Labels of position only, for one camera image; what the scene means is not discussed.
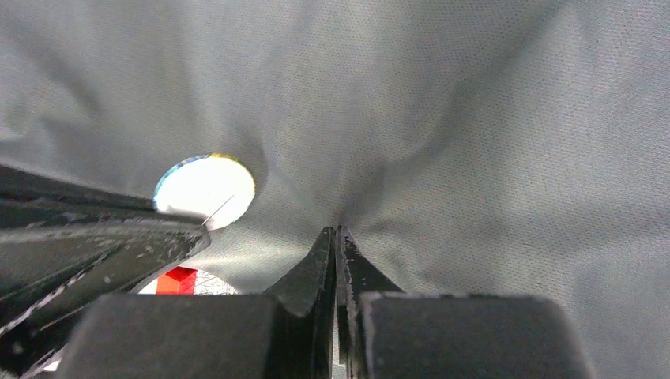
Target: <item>textured fabric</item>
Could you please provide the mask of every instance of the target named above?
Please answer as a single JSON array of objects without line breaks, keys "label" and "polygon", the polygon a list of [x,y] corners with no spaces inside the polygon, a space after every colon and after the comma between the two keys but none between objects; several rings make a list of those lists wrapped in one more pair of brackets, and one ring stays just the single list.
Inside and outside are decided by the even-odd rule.
[{"label": "textured fabric", "polygon": [[670,3],[0,4],[0,162],[258,197],[190,263],[261,290],[347,224],[408,291],[541,294],[602,377],[670,377]]}]

